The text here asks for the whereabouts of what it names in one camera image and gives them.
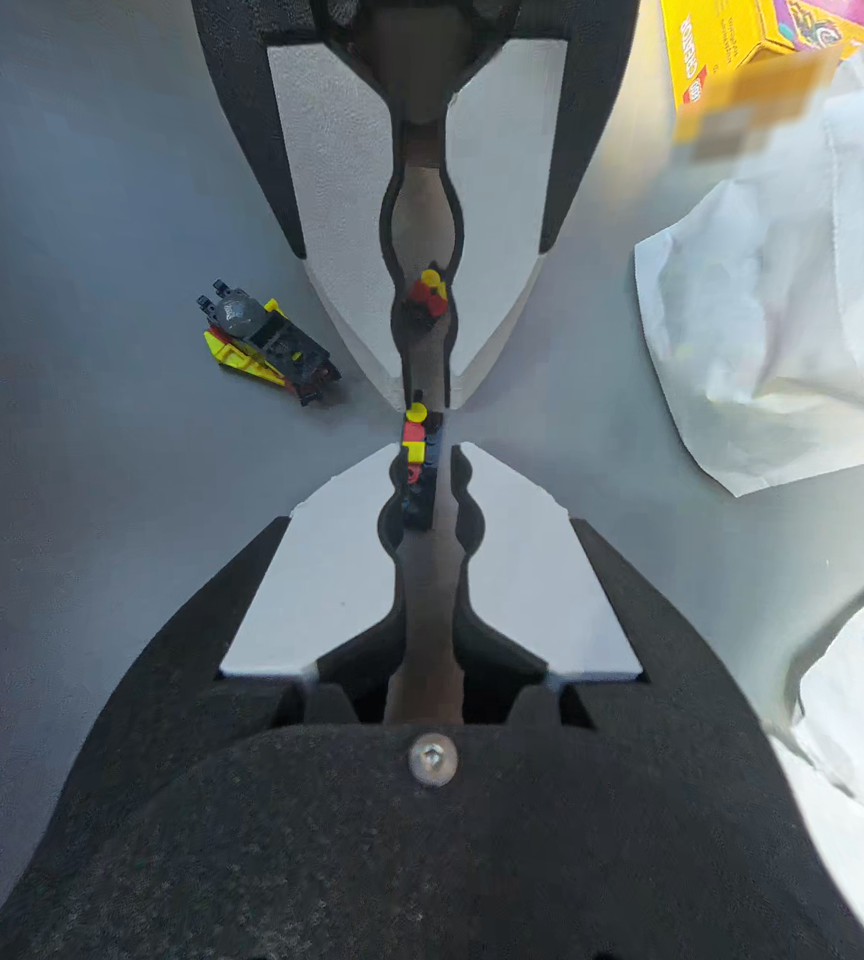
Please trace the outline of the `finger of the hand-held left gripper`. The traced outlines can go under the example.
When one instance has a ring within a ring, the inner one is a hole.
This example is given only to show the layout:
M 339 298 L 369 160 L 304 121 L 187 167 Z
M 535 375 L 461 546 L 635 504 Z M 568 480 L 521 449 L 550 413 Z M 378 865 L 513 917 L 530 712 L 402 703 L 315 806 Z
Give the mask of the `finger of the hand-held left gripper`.
M 392 114 L 374 75 L 324 42 L 267 46 L 305 270 L 363 374 L 405 404 L 397 294 L 382 210 L 395 173 Z
M 568 43 L 512 39 L 453 97 L 445 172 L 462 244 L 449 286 L 455 410 L 482 385 L 543 266 L 540 252 Z

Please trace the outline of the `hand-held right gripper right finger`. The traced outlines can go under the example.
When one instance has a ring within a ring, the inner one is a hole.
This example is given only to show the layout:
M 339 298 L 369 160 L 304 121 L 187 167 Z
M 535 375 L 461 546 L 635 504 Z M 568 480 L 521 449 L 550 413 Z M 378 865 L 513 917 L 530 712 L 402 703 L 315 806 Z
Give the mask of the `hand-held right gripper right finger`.
M 568 510 L 473 442 L 453 448 L 471 627 L 516 673 L 633 681 L 643 667 Z

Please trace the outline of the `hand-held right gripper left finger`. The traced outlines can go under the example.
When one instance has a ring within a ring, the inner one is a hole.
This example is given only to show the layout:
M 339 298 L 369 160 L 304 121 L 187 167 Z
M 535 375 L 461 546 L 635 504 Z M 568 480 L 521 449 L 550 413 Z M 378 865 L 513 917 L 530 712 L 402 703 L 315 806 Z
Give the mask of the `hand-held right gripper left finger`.
M 326 659 L 400 598 L 402 448 L 388 444 L 291 512 L 226 651 L 225 678 L 324 679 Z

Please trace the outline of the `black red yellow brick plate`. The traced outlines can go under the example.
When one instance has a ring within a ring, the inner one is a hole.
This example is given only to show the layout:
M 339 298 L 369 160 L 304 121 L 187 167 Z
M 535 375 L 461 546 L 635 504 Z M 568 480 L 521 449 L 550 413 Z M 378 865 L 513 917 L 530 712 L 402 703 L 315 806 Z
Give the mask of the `black red yellow brick plate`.
M 426 329 L 435 326 L 449 309 L 447 286 L 435 263 L 423 270 L 404 299 L 406 314 Z

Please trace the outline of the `black red yellow lego build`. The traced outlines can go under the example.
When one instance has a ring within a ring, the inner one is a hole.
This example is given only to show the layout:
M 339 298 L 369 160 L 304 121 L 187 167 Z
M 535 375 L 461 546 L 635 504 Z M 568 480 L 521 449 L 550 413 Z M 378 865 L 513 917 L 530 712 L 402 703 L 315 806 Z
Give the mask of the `black red yellow lego build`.
M 295 325 L 274 298 L 261 303 L 219 279 L 213 290 L 215 297 L 201 295 L 197 306 L 207 322 L 206 345 L 219 365 L 281 387 L 301 406 L 322 401 L 326 387 L 342 379 L 329 351 Z

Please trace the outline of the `long black studded lego strip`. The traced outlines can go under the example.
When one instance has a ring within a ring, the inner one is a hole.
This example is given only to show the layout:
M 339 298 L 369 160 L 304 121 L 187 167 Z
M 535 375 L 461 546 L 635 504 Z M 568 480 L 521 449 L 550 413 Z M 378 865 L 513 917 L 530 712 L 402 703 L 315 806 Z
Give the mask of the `long black studded lego strip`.
M 404 414 L 401 446 L 407 451 L 403 524 L 416 532 L 428 532 L 434 523 L 443 426 L 443 414 L 415 389 Z

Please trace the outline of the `torn printed white paper bag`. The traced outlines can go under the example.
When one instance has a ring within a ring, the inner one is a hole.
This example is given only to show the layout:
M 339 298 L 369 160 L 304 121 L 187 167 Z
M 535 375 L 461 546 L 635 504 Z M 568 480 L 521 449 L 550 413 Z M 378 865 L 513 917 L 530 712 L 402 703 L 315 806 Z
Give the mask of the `torn printed white paper bag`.
M 702 113 L 728 176 L 634 250 L 678 434 L 736 498 L 864 464 L 864 46 L 834 58 Z

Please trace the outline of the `colourful cardboard lego box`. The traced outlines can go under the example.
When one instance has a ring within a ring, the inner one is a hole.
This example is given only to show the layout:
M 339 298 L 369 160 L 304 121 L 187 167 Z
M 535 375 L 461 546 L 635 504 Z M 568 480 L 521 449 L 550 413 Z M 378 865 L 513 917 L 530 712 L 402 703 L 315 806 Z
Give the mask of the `colourful cardboard lego box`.
M 679 109 L 706 81 L 800 51 L 864 45 L 864 1 L 662 1 L 671 84 Z

